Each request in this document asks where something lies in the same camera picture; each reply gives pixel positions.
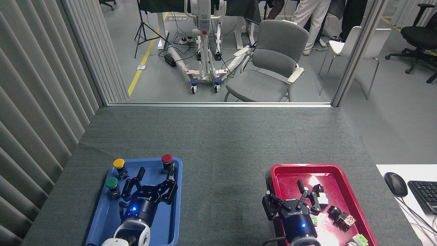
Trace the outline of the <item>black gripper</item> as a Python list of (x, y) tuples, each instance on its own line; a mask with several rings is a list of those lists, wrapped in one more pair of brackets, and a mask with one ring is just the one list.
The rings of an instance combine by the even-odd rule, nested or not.
[[(269, 191), (262, 199), (262, 205), (267, 219), (273, 221), (273, 217), (279, 213), (283, 224), (286, 240), (289, 244), (317, 244), (317, 232), (310, 217), (310, 213), (318, 215), (321, 212), (318, 197), (315, 192), (309, 191), (300, 179), (297, 181), (301, 193), (300, 200), (290, 199), (283, 201)], [(305, 199), (311, 201), (311, 208), (304, 203)]]
[[(167, 174), (166, 180), (156, 186), (141, 185), (141, 180), (145, 174), (144, 167), (140, 168), (135, 177), (125, 181), (121, 198), (125, 202), (129, 201), (129, 205), (123, 215), (123, 221), (141, 220), (145, 224), (153, 224), (159, 203), (172, 204), (178, 190), (174, 178), (174, 167), (175, 163), (164, 165), (163, 170)], [(136, 191), (131, 195), (134, 186), (136, 186)]]

